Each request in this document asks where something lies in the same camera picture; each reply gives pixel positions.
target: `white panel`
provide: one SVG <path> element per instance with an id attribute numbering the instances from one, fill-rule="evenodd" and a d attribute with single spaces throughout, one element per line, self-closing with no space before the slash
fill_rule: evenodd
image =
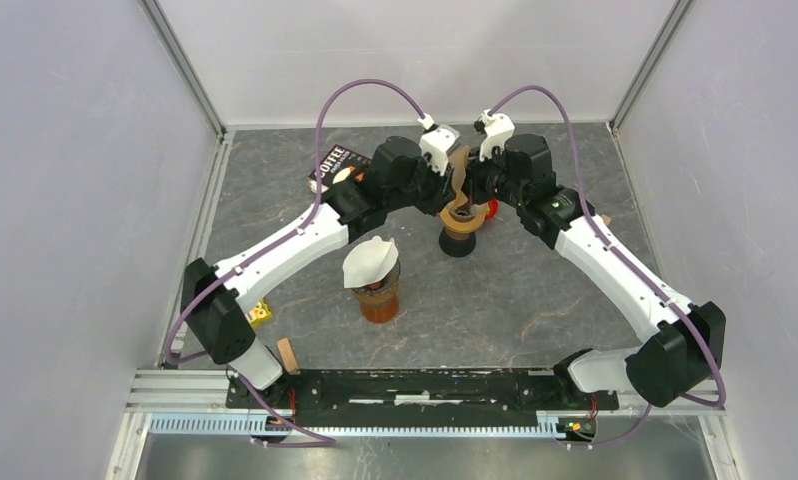
<path id="1" fill-rule="evenodd" d="M 570 222 L 569 230 L 558 234 L 555 251 L 579 267 L 614 302 L 641 342 L 646 343 L 658 333 L 661 322 L 673 323 L 679 320 L 679 316 L 612 249 L 616 249 L 623 258 L 627 258 L 655 283 L 670 299 L 668 304 L 676 304 L 683 313 L 690 313 L 690 298 L 667 286 L 664 280 L 652 273 L 625 245 L 612 236 L 602 217 L 594 215 L 593 219 L 602 232 L 601 235 L 608 237 L 610 243 L 607 247 L 597 238 L 593 228 L 587 223 L 587 218 L 580 217 Z"/>
<path id="2" fill-rule="evenodd" d="M 313 125 L 342 84 L 379 77 L 438 121 L 471 121 L 516 87 L 556 92 L 575 120 L 610 118 L 672 0 L 162 0 L 229 125 Z M 338 103 L 332 124 L 408 123 L 381 87 Z M 539 94 L 515 120 L 560 120 Z"/>
<path id="3" fill-rule="evenodd" d="M 135 1 L 0 1 L 0 478 L 97 479 L 215 140 Z"/>
<path id="4" fill-rule="evenodd" d="M 798 479 L 798 0 L 696 2 L 621 133 L 664 278 L 726 312 L 749 478 Z"/>

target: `aluminum frame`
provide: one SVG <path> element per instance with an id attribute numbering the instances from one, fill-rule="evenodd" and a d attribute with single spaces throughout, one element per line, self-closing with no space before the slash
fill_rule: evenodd
<path id="1" fill-rule="evenodd" d="M 193 235 L 190 238 L 190 244 L 187 247 L 187 252 L 184 255 L 184 264 L 205 254 L 208 247 L 208 239 L 211 236 L 211 227 L 213 226 L 214 215 L 216 214 L 216 206 L 219 203 L 219 195 L 222 192 L 222 182 L 225 179 L 225 170 L 228 166 L 228 157 L 231 154 L 231 146 L 234 143 L 234 135 L 237 132 L 231 131 L 226 133 L 220 140 L 214 152 L 214 158 L 208 169 L 208 177 L 205 182 L 205 187 L 202 190 L 202 200 L 198 205 L 197 211 L 194 214 L 195 221 L 193 222 Z M 169 295 L 169 312 L 167 313 L 166 328 L 161 335 L 158 342 L 158 358 L 156 365 L 163 365 L 164 362 L 164 348 L 166 345 L 166 335 L 169 329 L 175 323 L 178 315 L 181 313 L 181 286 L 183 279 L 179 278 L 178 283 L 175 285 L 174 290 Z M 184 336 L 187 334 L 187 325 L 179 330 L 175 337 L 175 351 L 181 351 L 184 344 Z"/>
<path id="2" fill-rule="evenodd" d="M 107 480 L 134 479 L 140 465 L 146 438 L 152 423 L 157 418 L 184 420 L 237 420 L 252 416 L 265 418 L 262 409 L 228 409 L 225 399 L 229 380 L 223 370 L 138 370 L 128 396 L 117 443 L 105 475 Z M 699 396 L 716 395 L 713 381 L 705 381 L 691 393 Z M 601 417 L 634 417 L 641 415 L 646 402 L 635 392 L 618 394 L 620 409 L 609 412 L 600 411 Z M 280 414 L 290 414 L 280 409 Z M 584 417 L 587 411 L 539 411 L 539 422 L 550 418 Z M 654 408 L 655 416 L 693 416 L 698 417 L 709 456 L 718 480 L 738 480 L 744 478 L 739 469 L 735 450 L 731 445 L 731 435 L 726 423 L 724 409 L 711 409 L 685 399 L 677 399 L 665 408 Z M 403 431 L 403 429 L 362 429 L 362 431 L 333 434 L 340 436 L 384 437 L 384 436 L 437 436 L 427 432 Z M 466 431 L 446 432 L 448 436 L 542 436 L 533 431 Z"/>
<path id="3" fill-rule="evenodd" d="M 626 90 L 625 95 L 623 95 L 623 99 L 617 107 L 617 111 L 614 112 L 614 116 L 611 117 L 611 120 L 608 122 L 608 126 L 612 131 L 616 131 L 620 128 L 620 125 L 626 120 L 626 117 L 631 112 L 632 107 L 649 82 L 652 72 L 655 71 L 655 67 L 667 50 L 667 46 L 673 39 L 673 35 L 675 35 L 676 30 L 678 30 L 682 20 L 684 20 L 685 16 L 690 11 L 690 7 L 693 3 L 694 0 L 676 0 L 676 3 L 673 4 L 673 8 L 670 9 L 667 19 L 664 20 L 664 25 L 661 26 L 661 30 L 658 31 L 658 35 L 655 37 L 655 40 L 653 40 L 652 46 L 649 47 L 649 51 L 646 53 L 643 63 L 641 63 L 640 68 L 638 68 L 635 78 L 632 80 L 631 85 L 629 85 L 628 90 Z"/>
<path id="4" fill-rule="evenodd" d="M 170 25 L 169 20 L 166 19 L 166 15 L 158 3 L 158 0 L 139 0 L 139 2 L 143 7 L 143 11 L 146 12 L 146 15 L 149 17 L 149 22 L 161 39 L 161 43 L 163 43 L 164 48 L 166 48 L 166 52 L 175 64 L 176 70 L 178 70 L 181 78 L 184 79 L 184 82 L 187 84 L 187 88 L 190 89 L 193 98 L 195 98 L 196 102 L 199 104 L 199 108 L 202 110 L 202 115 L 205 117 L 208 125 L 218 137 L 222 138 L 226 133 L 225 124 L 222 123 L 222 119 L 220 119 L 219 115 L 216 113 L 216 109 L 208 93 L 202 86 L 202 82 L 199 81 L 199 76 L 190 64 L 187 54 L 184 53 L 184 49 L 181 47 L 178 37 L 175 36 L 172 25 Z"/>

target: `metal profile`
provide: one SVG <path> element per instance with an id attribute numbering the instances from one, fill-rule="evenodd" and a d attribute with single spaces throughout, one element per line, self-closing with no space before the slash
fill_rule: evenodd
<path id="1" fill-rule="evenodd" d="M 202 87 L 202 82 L 199 81 L 196 71 L 193 70 L 193 66 L 190 65 L 190 60 L 187 59 L 187 55 L 184 53 L 184 49 L 181 47 L 178 37 L 175 36 L 172 26 L 166 19 L 166 15 L 163 13 L 163 9 L 158 3 L 158 0 L 139 1 L 146 15 L 149 17 L 149 21 L 155 28 L 158 37 L 160 37 L 164 48 L 166 48 L 167 53 L 170 58 L 172 58 L 175 68 L 178 70 L 178 73 L 181 74 L 181 78 L 184 79 L 184 82 L 187 83 L 187 87 L 190 89 L 193 98 L 199 103 L 199 108 L 202 110 L 205 120 L 207 120 L 208 125 L 217 136 L 221 138 L 226 131 L 225 124 L 222 123 L 222 120 L 216 113 L 210 101 L 210 97 L 208 97 L 207 92 L 204 87 Z"/>
<path id="2" fill-rule="evenodd" d="M 222 141 L 217 145 L 217 148 L 214 152 L 214 158 L 211 162 L 210 168 L 208 169 L 207 180 L 205 181 L 205 186 L 202 190 L 202 201 L 198 206 L 198 212 L 196 212 L 194 216 L 195 221 L 193 223 L 193 236 L 190 238 L 190 244 L 187 248 L 187 253 L 184 259 L 185 264 L 204 255 L 205 250 L 208 247 L 208 239 L 211 235 L 213 219 L 214 215 L 216 214 L 216 206 L 219 203 L 219 195 L 222 191 L 222 182 L 225 179 L 225 170 L 228 166 L 228 157 L 231 154 L 231 146 L 234 143 L 235 133 L 235 131 L 226 133 L 222 137 Z M 160 341 L 158 342 L 158 352 L 160 352 L 158 364 L 163 364 L 163 349 L 166 348 L 166 345 L 164 345 L 166 334 L 169 332 L 172 324 L 175 323 L 175 320 L 181 313 L 180 280 L 176 285 L 175 290 L 171 292 L 169 298 L 170 307 L 167 313 L 166 328 L 164 329 Z M 182 342 L 184 335 L 186 335 L 186 328 L 187 327 L 185 325 L 183 327 L 183 331 L 179 332 L 178 336 L 176 337 L 176 344 Z"/>
<path id="3" fill-rule="evenodd" d="M 137 476 L 151 421 L 152 416 L 148 413 L 126 413 L 122 416 L 105 480 L 133 480 Z"/>
<path id="4" fill-rule="evenodd" d="M 649 48 L 646 58 L 644 58 L 637 74 L 635 74 L 634 80 L 632 80 L 631 85 L 629 85 L 629 89 L 626 91 L 626 94 L 623 95 L 620 106 L 617 107 L 617 111 L 614 112 L 614 116 L 611 118 L 611 121 L 608 122 L 612 130 L 620 128 L 626 120 L 626 117 L 632 110 L 632 106 L 635 101 L 637 101 L 641 92 L 643 92 L 649 78 L 655 71 L 656 65 L 658 65 L 658 61 L 664 55 L 667 45 L 670 43 L 670 40 L 672 40 L 673 35 L 676 33 L 676 30 L 682 23 L 682 20 L 684 20 L 693 3 L 694 0 L 676 0 L 676 3 L 670 10 L 670 14 L 664 21 L 664 25 L 661 26 L 661 30 L 658 31 L 658 35 L 652 42 L 652 46 Z"/>
<path id="5" fill-rule="evenodd" d="M 705 446 L 711 458 L 711 465 L 714 467 L 714 475 L 717 480 L 741 480 L 738 460 L 732 450 L 729 435 L 726 428 L 726 419 L 718 417 L 700 417 L 699 424 L 702 427 L 702 436 L 705 438 Z"/>
<path id="6" fill-rule="evenodd" d="M 148 413 L 245 413 L 266 414 L 261 409 L 236 410 L 225 406 L 229 381 L 223 370 L 138 370 L 128 395 L 126 412 Z M 697 396 L 716 395 L 713 380 L 707 380 L 691 390 Z M 640 415 L 646 402 L 635 392 L 618 394 L 620 409 L 602 410 L 602 417 L 631 417 Z M 288 410 L 280 409 L 282 415 Z M 538 415 L 558 418 L 585 417 L 586 410 L 543 411 Z M 724 416 L 722 408 L 704 407 L 684 398 L 679 398 L 665 408 L 653 408 L 655 416 Z"/>
<path id="7" fill-rule="evenodd" d="M 156 413 L 149 433 L 181 435 L 299 435 L 284 428 L 267 427 L 266 414 L 254 413 Z M 525 427 L 405 427 L 405 428 L 308 428 L 332 437 L 428 437 L 428 438 L 566 438 L 555 426 L 558 417 L 538 415 L 537 426 Z"/>

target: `gray floor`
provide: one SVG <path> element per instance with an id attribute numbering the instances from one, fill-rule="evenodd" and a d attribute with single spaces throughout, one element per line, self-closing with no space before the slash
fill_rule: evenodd
<path id="1" fill-rule="evenodd" d="M 601 418 L 600 436 L 632 419 Z M 715 478 L 696 418 L 654 417 L 625 443 L 568 452 L 551 440 L 351 438 L 334 448 L 264 450 L 243 437 L 151 435 L 138 479 L 569 479 Z"/>
<path id="2" fill-rule="evenodd" d="M 464 143 L 478 145 L 469 126 Z M 576 128 L 588 199 L 612 218 L 611 229 L 647 266 L 654 262 L 614 143 L 602 124 Z M 519 125 L 546 136 L 559 183 L 575 184 L 562 125 Z M 388 136 L 418 138 L 419 128 L 333 129 L 335 143 L 371 155 Z M 313 199 L 313 130 L 237 132 L 206 258 L 213 263 L 270 235 Z M 371 235 L 393 237 L 402 262 L 401 309 L 385 325 L 364 320 L 343 289 L 341 264 L 351 247 L 317 260 L 266 300 L 274 312 L 258 336 L 275 348 L 289 337 L 304 368 L 549 366 L 585 347 L 631 346 L 636 338 L 613 304 L 566 260 L 526 233 L 508 208 L 487 224 L 469 257 L 438 248 L 442 225 L 413 209 L 396 212 Z M 199 348 L 188 338 L 186 350 Z M 207 359 L 186 368 L 214 368 Z"/>

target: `purple cable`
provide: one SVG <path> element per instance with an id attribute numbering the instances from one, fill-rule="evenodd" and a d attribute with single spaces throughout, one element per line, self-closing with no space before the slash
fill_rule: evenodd
<path id="1" fill-rule="evenodd" d="M 646 273 L 637 267 L 634 262 L 631 261 L 628 257 L 626 257 L 623 252 L 621 252 L 617 247 L 610 246 L 611 240 L 602 233 L 602 230 L 599 228 L 599 225 L 596 224 L 593 217 L 588 214 L 589 210 L 587 208 L 587 198 L 585 195 L 585 188 L 584 188 L 584 176 L 582 175 L 582 165 L 581 165 L 581 157 L 579 155 L 579 146 L 576 142 L 576 132 L 573 128 L 573 124 L 570 122 L 570 116 L 567 115 L 567 111 L 564 109 L 564 105 L 558 100 L 558 97 L 555 96 L 552 92 L 548 89 L 541 87 L 540 85 L 526 85 L 525 87 L 518 88 L 511 92 L 508 96 L 503 98 L 499 101 L 493 108 L 490 109 L 489 114 L 493 115 L 500 108 L 502 108 L 506 103 L 511 101 L 517 95 L 529 91 L 535 90 L 538 91 L 547 97 L 558 107 L 558 111 L 561 113 L 561 117 L 564 119 L 564 125 L 567 127 L 567 135 L 570 137 L 570 145 L 573 148 L 573 163 L 575 164 L 576 170 L 576 187 L 579 191 L 579 203 L 582 207 L 582 212 L 585 213 L 584 217 L 587 219 L 588 225 L 590 225 L 591 229 L 596 233 L 596 236 L 602 240 L 602 243 L 605 244 L 606 247 L 609 247 L 609 250 L 617 256 L 629 270 L 632 271 L 643 283 L 645 283 L 654 293 L 661 299 L 661 301 L 665 302 L 669 307 L 670 310 L 673 311 L 676 315 L 678 315 L 679 319 L 685 325 L 685 327 L 690 330 L 691 335 L 696 341 L 696 344 L 699 346 L 699 349 L 702 351 L 703 356 L 705 357 L 705 362 L 708 363 L 708 368 L 711 370 L 711 375 L 714 377 L 714 382 L 717 384 L 717 400 L 706 400 L 703 398 L 695 397 L 690 394 L 683 394 L 682 397 L 690 400 L 692 402 L 698 403 L 700 405 L 705 405 L 708 407 L 722 407 L 724 403 L 726 403 L 726 386 L 723 383 L 723 376 L 720 374 L 720 368 L 717 366 L 717 361 L 714 359 L 714 354 L 711 353 L 711 349 L 708 348 L 708 344 L 705 342 L 705 339 L 702 337 L 702 334 L 696 329 L 693 322 L 690 318 L 679 308 L 675 303 L 670 302 L 670 297 L 667 296 L 664 291 L 655 284 L 647 275 Z M 629 430 L 628 432 L 620 435 L 619 437 L 612 438 L 610 440 L 605 440 L 596 444 L 592 444 L 590 448 L 599 448 L 610 446 L 615 443 L 621 442 L 635 433 L 643 427 L 646 423 L 646 417 L 649 416 L 649 412 L 652 410 L 652 405 L 647 404 L 646 409 L 643 411 L 643 416 L 635 423 L 635 425 Z"/>
<path id="2" fill-rule="evenodd" d="M 343 85 L 342 87 L 338 88 L 337 91 L 334 92 L 331 95 L 331 97 L 328 98 L 328 100 L 325 102 L 325 105 L 323 105 L 322 110 L 320 111 L 319 117 L 317 118 L 317 126 L 314 131 L 314 171 L 316 172 L 319 171 L 320 134 L 322 133 L 322 124 L 325 121 L 326 115 L 328 115 L 328 109 L 331 107 L 331 104 L 333 104 L 334 101 L 337 100 L 337 97 L 342 95 L 347 90 L 350 90 L 359 85 L 381 85 L 383 87 L 387 87 L 393 90 L 394 92 L 398 93 L 399 95 L 401 95 L 402 98 L 404 98 L 405 100 L 407 100 L 408 103 L 411 104 L 411 107 L 414 109 L 414 111 L 417 112 L 419 118 L 425 117 L 425 113 L 423 112 L 423 109 L 420 108 L 420 105 L 416 101 L 414 101 L 414 99 L 411 98 L 411 96 L 408 95 L 407 92 L 405 92 L 399 86 L 393 83 L 387 82 L 385 80 L 379 80 L 377 78 L 364 78 L 361 80 L 355 80 L 354 82 L 349 82 L 346 85 Z M 314 202 L 311 204 L 311 210 L 310 212 L 308 212 L 308 216 L 305 217 L 305 220 L 303 220 L 302 223 L 299 224 L 298 228 L 304 229 L 309 223 L 311 223 L 311 220 L 313 220 L 314 217 L 317 216 L 317 212 L 319 212 L 319 205 L 321 201 L 322 201 L 322 189 L 317 188 L 317 195 L 316 197 L 314 197 Z M 270 243 L 269 245 L 258 250 L 250 257 L 240 262 L 238 267 L 240 268 L 248 267 L 249 265 L 252 264 L 252 262 L 261 258 L 266 253 L 269 253 L 270 251 L 280 246 L 287 240 L 293 238 L 294 236 L 296 236 L 296 230 L 291 230 L 290 232 L 287 232 L 278 240 Z M 234 275 L 235 275 L 234 269 L 231 269 L 228 272 L 226 272 L 223 276 L 219 277 L 216 281 L 210 284 L 208 288 L 202 290 L 201 293 L 196 295 L 196 298 L 194 298 L 193 301 L 191 301 L 187 305 L 187 308 L 185 308 L 184 311 L 181 312 L 181 315 L 178 316 L 178 318 L 175 320 L 175 323 L 172 325 L 172 328 L 169 330 L 169 333 L 166 336 L 166 342 L 164 343 L 164 345 L 166 346 L 166 350 L 164 351 L 164 358 L 166 359 L 167 363 L 172 365 L 181 365 L 183 363 L 189 362 L 190 360 L 195 360 L 197 358 L 207 355 L 207 352 L 199 351 L 191 353 L 189 355 L 176 356 L 175 353 L 172 351 L 172 344 L 175 343 L 175 337 L 176 335 L 178 335 L 178 330 L 181 328 L 181 325 L 184 325 L 184 322 L 187 321 L 187 317 L 189 317 L 190 314 L 193 313 L 193 310 L 195 310 L 196 307 L 198 307 L 199 304 L 202 303 L 202 301 L 206 299 L 208 295 L 211 294 L 211 292 L 213 292 L 221 285 L 223 285 L 225 282 L 230 280 L 231 277 L 233 277 Z"/>
<path id="3" fill-rule="evenodd" d="M 390 82 L 387 82 L 387 81 L 384 81 L 384 80 L 379 80 L 379 79 L 372 79 L 372 78 L 355 80 L 354 82 L 347 83 L 346 85 L 343 85 L 342 87 L 337 89 L 337 91 L 334 92 L 334 94 L 332 94 L 331 97 L 329 97 L 329 99 L 325 102 L 325 105 L 323 105 L 322 110 L 320 111 L 319 117 L 317 118 L 317 125 L 316 125 L 316 128 L 314 130 L 314 171 L 315 172 L 319 171 L 319 164 L 320 164 L 320 153 L 319 153 L 320 135 L 322 133 L 322 124 L 325 122 L 325 117 L 328 114 L 328 109 L 331 107 L 331 104 L 333 104 L 334 101 L 337 100 L 337 97 L 342 95 L 347 90 L 350 90 L 350 89 L 352 89 L 354 87 L 357 87 L 359 85 L 381 85 L 383 87 L 387 87 L 387 88 L 393 90 L 394 92 L 398 93 L 399 95 L 401 95 L 402 98 L 404 98 L 405 100 L 407 100 L 408 103 L 411 104 L 411 107 L 413 107 L 414 111 L 417 112 L 417 115 L 419 116 L 419 118 L 424 118 L 425 117 L 425 113 L 423 112 L 423 109 L 420 108 L 419 104 L 416 101 L 414 101 L 414 99 L 411 98 L 411 96 L 408 95 L 407 92 L 405 92 L 404 90 L 402 90 L 401 88 L 399 88 L 397 85 L 395 85 L 393 83 L 390 83 Z M 319 206 L 320 206 L 321 202 L 322 202 L 322 189 L 318 188 L 316 197 L 314 197 L 314 202 L 311 204 L 311 210 L 308 213 L 308 216 L 305 217 L 305 220 L 303 220 L 302 223 L 299 224 L 298 228 L 287 232 L 286 234 L 284 234 L 283 236 L 281 236 L 280 238 L 278 238 L 274 242 L 270 243 L 269 245 L 265 246 L 264 248 L 258 250 L 257 252 L 255 252 L 254 254 L 249 256 L 248 258 L 244 259 L 242 262 L 240 262 L 238 267 L 240 267 L 240 268 L 248 267 L 255 260 L 261 258 L 262 256 L 264 256 L 265 254 L 269 253 L 270 251 L 272 251 L 276 247 L 282 245 L 284 242 L 286 242 L 289 239 L 291 239 L 294 236 L 296 236 L 296 234 L 297 234 L 296 230 L 304 229 L 305 227 L 307 227 L 308 224 L 311 223 L 311 220 L 313 220 L 314 217 L 316 217 L 317 212 L 319 212 Z M 200 352 L 191 353 L 189 355 L 176 356 L 174 354 L 174 352 L 172 351 L 172 344 L 175 343 L 175 337 L 178 334 L 178 330 L 181 328 L 182 325 L 184 325 L 184 322 L 187 321 L 187 317 L 189 317 L 190 314 L 193 313 L 193 311 L 196 309 L 196 307 L 198 307 L 199 304 L 202 303 L 202 301 L 205 300 L 211 294 L 211 292 L 213 292 L 214 290 L 216 290 L 217 288 L 219 288 L 220 286 L 225 284 L 225 282 L 230 280 L 234 275 L 236 275 L 236 272 L 235 272 L 235 269 L 232 268 L 231 270 L 229 270 L 228 272 L 223 274 L 221 277 L 217 278 L 213 283 L 211 283 L 207 288 L 202 290 L 198 295 L 196 295 L 196 297 L 187 305 L 187 307 L 184 309 L 184 311 L 181 312 L 181 315 L 179 315 L 178 318 L 175 320 L 175 323 L 172 325 L 172 328 L 169 330 L 169 333 L 166 336 L 166 342 L 165 342 L 166 350 L 165 350 L 165 353 L 164 353 L 164 357 L 165 357 L 165 359 L 166 359 L 166 361 L 168 363 L 170 363 L 172 365 L 181 365 L 183 363 L 189 362 L 190 360 L 195 360 L 195 359 L 200 358 L 200 357 L 202 357 L 204 355 L 207 355 L 207 352 L 201 352 L 200 351 Z M 287 420 L 286 418 L 282 417 L 281 415 L 279 415 L 278 412 L 276 412 L 266 402 L 266 400 L 261 396 L 261 394 L 255 388 L 255 386 L 252 385 L 252 382 L 250 382 L 243 375 L 240 375 L 240 378 L 243 380 L 243 384 L 246 386 L 246 389 L 249 391 L 249 393 L 253 397 L 255 397 L 255 400 L 257 400 L 258 403 L 261 405 L 261 407 L 263 407 L 267 412 L 269 412 L 270 415 L 278 418 L 281 421 L 281 423 L 286 425 L 287 427 L 289 427 L 289 428 L 291 428 L 293 430 L 296 430 L 299 433 L 305 434 L 305 435 L 307 435 L 307 436 L 309 436 L 311 438 L 315 438 L 315 439 L 319 440 L 317 442 L 278 443 L 278 444 L 266 443 L 265 445 L 267 447 L 273 447 L 273 448 L 330 447 L 330 446 L 332 446 L 332 445 L 334 445 L 336 443 L 336 440 L 333 439 L 333 438 L 326 437 L 326 436 L 323 436 L 323 435 L 319 435 L 317 433 L 314 433 L 314 432 L 311 432 L 309 430 L 306 430 L 306 429 L 294 424 L 293 422 Z"/>
<path id="4" fill-rule="evenodd" d="M 237 373 L 237 375 L 239 375 L 240 381 L 243 382 L 243 385 L 246 386 L 246 390 L 248 390 L 249 393 L 253 397 L 255 397 L 255 400 L 258 401 L 258 404 L 261 406 L 261 408 L 263 408 L 264 410 L 269 412 L 270 415 L 272 415 L 273 417 L 277 418 L 282 424 L 284 424 L 288 428 L 291 428 L 291 429 L 296 430 L 297 432 L 299 432 L 301 434 L 307 435 L 307 436 L 309 436 L 311 438 L 314 438 L 314 439 L 318 440 L 316 442 L 297 442 L 297 443 L 268 443 L 268 442 L 265 442 L 263 444 L 265 447 L 269 447 L 269 448 L 331 447 L 335 443 L 337 443 L 337 440 L 335 440 L 335 439 L 333 439 L 331 437 L 326 437 L 325 435 L 320 435 L 319 433 L 312 432 L 310 430 L 304 429 L 304 428 L 300 427 L 299 425 L 296 425 L 295 423 L 291 422 L 290 420 L 287 420 L 286 418 L 282 417 L 278 412 L 275 411 L 275 409 L 273 409 L 269 405 L 269 403 L 267 403 L 267 401 L 263 397 L 263 395 L 258 393 L 258 389 L 256 389 L 255 386 L 252 385 L 252 382 L 250 382 L 249 379 L 246 378 L 245 375 L 243 375 L 243 374 L 241 374 L 239 372 Z"/>

